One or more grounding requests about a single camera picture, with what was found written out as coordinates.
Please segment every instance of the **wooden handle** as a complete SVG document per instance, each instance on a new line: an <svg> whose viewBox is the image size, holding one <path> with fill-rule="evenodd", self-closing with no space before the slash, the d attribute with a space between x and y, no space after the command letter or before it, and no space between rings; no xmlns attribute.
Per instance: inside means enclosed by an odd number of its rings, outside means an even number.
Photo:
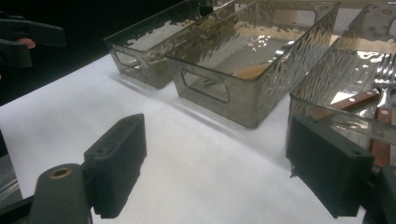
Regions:
<svg viewBox="0 0 396 224"><path fill-rule="evenodd" d="M252 65L250 67L244 67L235 70L234 74L236 77L241 77L243 79L254 79L259 74L261 74L270 63L262 63L257 65Z"/></svg>
<svg viewBox="0 0 396 224"><path fill-rule="evenodd" d="M392 122L392 109L385 107L378 107L375 110L375 119L385 123ZM390 144L372 140L370 151L375 157L374 164L377 166L389 166L390 162Z"/></svg>
<svg viewBox="0 0 396 224"><path fill-rule="evenodd" d="M378 91L363 91L342 101L331 104L330 107L339 110L351 110L360 105L364 105L379 97Z"/></svg>
<svg viewBox="0 0 396 224"><path fill-rule="evenodd" d="M379 98L379 93L376 90L359 92L356 95L348 97L344 100L338 101L334 104L329 105L329 107L339 110L352 110L358 106L364 105L370 101ZM325 119L330 116L332 112L324 109L317 109L313 111L312 117L314 119Z"/></svg>

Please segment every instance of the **fork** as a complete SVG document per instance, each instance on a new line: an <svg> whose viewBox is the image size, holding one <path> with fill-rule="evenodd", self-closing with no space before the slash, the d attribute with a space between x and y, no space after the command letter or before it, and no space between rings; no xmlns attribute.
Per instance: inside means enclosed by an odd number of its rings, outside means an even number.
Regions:
<svg viewBox="0 0 396 224"><path fill-rule="evenodd" d="M375 119L385 123L391 123L392 120L390 95L396 89L395 63L395 54L384 54L375 73L375 86L381 91L379 103L375 109ZM389 165L390 145L388 143L373 139L370 151L375 156L375 165L380 167Z"/></svg>

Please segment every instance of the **brass insert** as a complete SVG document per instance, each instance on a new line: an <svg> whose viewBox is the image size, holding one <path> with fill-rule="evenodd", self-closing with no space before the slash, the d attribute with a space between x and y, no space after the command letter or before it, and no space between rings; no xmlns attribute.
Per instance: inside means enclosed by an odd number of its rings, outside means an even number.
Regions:
<svg viewBox="0 0 396 224"><path fill-rule="evenodd" d="M52 172L52 174L49 176L51 179L60 179L64 178L65 176L68 176L72 173L72 169L68 167L63 167L59 168L58 170Z"/></svg>

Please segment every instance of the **white tablecloth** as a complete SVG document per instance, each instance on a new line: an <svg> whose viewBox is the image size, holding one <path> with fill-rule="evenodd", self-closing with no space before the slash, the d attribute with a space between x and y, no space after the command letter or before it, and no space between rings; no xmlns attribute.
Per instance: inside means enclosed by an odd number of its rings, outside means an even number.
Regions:
<svg viewBox="0 0 396 224"><path fill-rule="evenodd" d="M110 56L0 107L23 197L40 174L83 163L116 121L143 113L148 156L121 215L95 223L361 223L333 219L312 191L290 178L285 158L289 96L256 130L121 75Z"/></svg>

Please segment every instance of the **handle cutout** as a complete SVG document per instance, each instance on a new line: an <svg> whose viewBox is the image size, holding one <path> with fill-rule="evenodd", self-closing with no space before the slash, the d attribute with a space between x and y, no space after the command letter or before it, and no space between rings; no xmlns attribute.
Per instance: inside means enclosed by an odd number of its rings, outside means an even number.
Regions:
<svg viewBox="0 0 396 224"><path fill-rule="evenodd" d="M396 21L396 18L393 18L393 20L390 23L389 28L388 28L388 35L390 35L394 38L396 38L396 23L395 23L395 21Z"/></svg>
<svg viewBox="0 0 396 224"><path fill-rule="evenodd" d="M141 63L136 59L136 57L119 51L116 51L116 56L121 64L128 66L136 71L142 71Z"/></svg>
<svg viewBox="0 0 396 224"><path fill-rule="evenodd" d="M182 71L182 77L184 84L188 88L198 91L203 95L209 96L223 103L230 102L230 94L227 87L223 83L217 82L213 79L201 77L186 70Z"/></svg>
<svg viewBox="0 0 396 224"><path fill-rule="evenodd" d="M274 23L312 26L315 23L315 12L308 10L276 9L274 11Z"/></svg>

